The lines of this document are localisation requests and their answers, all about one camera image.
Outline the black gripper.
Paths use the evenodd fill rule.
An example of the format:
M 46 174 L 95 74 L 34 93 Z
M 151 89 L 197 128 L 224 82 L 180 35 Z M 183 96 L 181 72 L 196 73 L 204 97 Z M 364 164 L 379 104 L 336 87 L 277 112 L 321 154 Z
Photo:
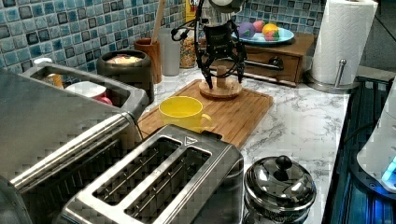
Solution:
M 206 47 L 205 62 L 201 70 L 210 89 L 213 88 L 210 65 L 219 59 L 231 58 L 236 63 L 238 82 L 241 83 L 245 73 L 245 59 L 247 58 L 245 46 L 239 40 L 237 25 L 227 21 L 220 26 L 204 28 Z

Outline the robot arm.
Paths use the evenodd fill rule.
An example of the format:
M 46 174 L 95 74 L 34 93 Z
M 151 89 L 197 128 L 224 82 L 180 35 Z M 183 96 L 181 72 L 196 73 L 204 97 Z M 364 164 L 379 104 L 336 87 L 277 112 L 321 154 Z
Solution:
M 226 78 L 233 72 L 242 81 L 247 59 L 232 15 L 239 12 L 246 0 L 199 0 L 195 13 L 194 47 L 197 65 L 210 89 L 212 78 Z M 231 59 L 233 66 L 224 75 L 215 75 L 210 66 L 216 60 Z

